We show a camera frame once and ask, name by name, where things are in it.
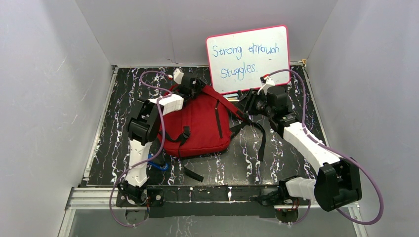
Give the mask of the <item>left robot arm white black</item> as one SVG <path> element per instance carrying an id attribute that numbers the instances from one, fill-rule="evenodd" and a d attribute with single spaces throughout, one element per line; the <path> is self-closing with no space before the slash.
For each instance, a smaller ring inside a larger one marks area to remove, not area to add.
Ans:
<path id="1" fill-rule="evenodd" d="M 119 192 L 132 204 L 143 205 L 147 201 L 147 163 L 153 158 L 149 156 L 152 142 L 159 132 L 163 139 L 168 135 L 165 131 L 163 116 L 180 111 L 189 99 L 195 98 L 206 86 L 198 79 L 184 76 L 174 91 L 155 99 L 139 99 L 128 121 L 129 165 L 123 177 L 117 182 Z"/>

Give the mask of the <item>red student backpack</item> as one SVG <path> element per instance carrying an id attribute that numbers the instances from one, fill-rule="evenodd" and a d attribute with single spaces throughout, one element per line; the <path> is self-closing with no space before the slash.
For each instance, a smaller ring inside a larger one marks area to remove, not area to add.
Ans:
<path id="1" fill-rule="evenodd" d="M 266 145 L 264 128 L 248 118 L 233 103 L 206 85 L 180 111 L 164 116 L 158 140 L 165 152 L 179 159 L 225 151 L 232 139 L 247 125 L 262 132 L 258 159 L 263 160 Z"/>

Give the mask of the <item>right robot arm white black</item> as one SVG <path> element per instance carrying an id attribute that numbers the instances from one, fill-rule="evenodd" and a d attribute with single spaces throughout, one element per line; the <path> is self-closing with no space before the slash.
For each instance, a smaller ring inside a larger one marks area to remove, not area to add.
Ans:
<path id="1" fill-rule="evenodd" d="M 283 87 L 251 89 L 238 105 L 245 115 L 267 117 L 271 128 L 316 171 L 316 179 L 294 176 L 281 180 L 277 193 L 282 203 L 305 198 L 317 202 L 324 211 L 332 211 L 362 198 L 359 168 L 323 148 L 322 140 L 303 127 Z"/>

